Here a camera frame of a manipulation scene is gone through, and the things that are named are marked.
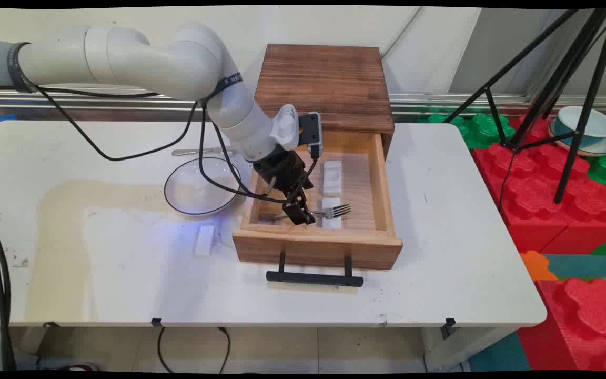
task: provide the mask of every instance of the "fork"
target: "fork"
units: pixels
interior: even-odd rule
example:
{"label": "fork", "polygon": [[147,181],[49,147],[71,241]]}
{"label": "fork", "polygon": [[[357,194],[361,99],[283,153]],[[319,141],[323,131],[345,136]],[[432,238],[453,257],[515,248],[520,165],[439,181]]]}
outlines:
{"label": "fork", "polygon": [[[344,214],[348,214],[351,211],[352,211],[352,209],[351,209],[350,204],[343,204],[343,205],[339,205],[339,206],[334,206],[332,208],[322,209],[322,211],[310,211],[310,213],[317,214],[319,216],[322,216],[323,218],[336,218],[336,217],[343,216]],[[269,221],[281,220],[282,218],[288,218],[288,217],[289,216],[287,216],[286,214],[282,214],[281,216],[275,216],[272,218],[262,218],[262,219],[259,219],[259,221],[269,222]]]}

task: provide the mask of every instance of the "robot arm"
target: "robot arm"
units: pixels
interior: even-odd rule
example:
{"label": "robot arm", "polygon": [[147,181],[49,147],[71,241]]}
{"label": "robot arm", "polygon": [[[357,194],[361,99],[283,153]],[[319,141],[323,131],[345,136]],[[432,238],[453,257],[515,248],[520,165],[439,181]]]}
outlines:
{"label": "robot arm", "polygon": [[[284,105],[276,117],[267,117],[226,46],[206,26],[187,26],[166,46],[151,46],[142,33],[113,26],[70,27],[39,43],[0,41],[0,86],[33,92],[36,86],[60,83],[137,86],[186,101],[211,96],[209,117],[267,183],[275,177],[274,188],[287,195],[305,172],[294,152],[300,142],[295,108]],[[319,117],[313,119],[320,129]],[[310,187],[308,181],[304,188]],[[305,197],[303,208],[294,208],[305,216],[290,215],[294,223],[315,221]]]}

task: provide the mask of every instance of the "drawer handle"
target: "drawer handle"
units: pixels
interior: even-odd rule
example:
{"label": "drawer handle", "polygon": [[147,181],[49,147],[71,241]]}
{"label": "drawer handle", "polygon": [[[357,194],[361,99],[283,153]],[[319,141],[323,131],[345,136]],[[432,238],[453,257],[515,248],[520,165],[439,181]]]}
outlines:
{"label": "drawer handle", "polygon": [[345,275],[324,275],[324,274],[304,274],[304,273],[285,273],[284,261],[286,253],[282,250],[279,253],[279,270],[267,271],[265,279],[269,282],[287,282],[287,283],[308,283],[318,285],[343,285],[343,286],[363,286],[361,276],[352,276],[352,257],[345,257]]}

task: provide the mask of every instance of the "orange foam piece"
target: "orange foam piece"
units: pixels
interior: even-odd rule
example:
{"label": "orange foam piece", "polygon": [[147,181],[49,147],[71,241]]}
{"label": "orange foam piece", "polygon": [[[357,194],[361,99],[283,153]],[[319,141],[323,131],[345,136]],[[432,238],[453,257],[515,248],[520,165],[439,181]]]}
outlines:
{"label": "orange foam piece", "polygon": [[533,282],[536,281],[557,281],[558,277],[549,271],[549,259],[534,250],[521,253],[522,262],[525,263],[527,272],[530,274]]}

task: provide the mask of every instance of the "white block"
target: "white block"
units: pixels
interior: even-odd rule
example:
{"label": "white block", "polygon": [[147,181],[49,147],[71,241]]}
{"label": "white block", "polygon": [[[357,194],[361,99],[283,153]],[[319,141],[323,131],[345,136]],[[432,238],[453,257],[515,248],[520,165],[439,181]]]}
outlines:
{"label": "white block", "polygon": [[198,228],[198,236],[195,239],[195,248],[193,252],[197,256],[209,257],[209,251],[212,249],[212,240],[214,239],[214,225],[202,225]]}
{"label": "white block", "polygon": [[[322,209],[331,208],[334,206],[339,206],[341,204],[341,199],[339,197],[322,197]],[[318,216],[322,219],[322,228],[334,228],[335,230],[339,230],[343,228],[343,223],[340,217],[336,218],[324,218],[322,216]]]}
{"label": "white block", "polygon": [[342,192],[343,166],[341,161],[324,162],[324,179],[322,193],[324,196],[338,195]]}

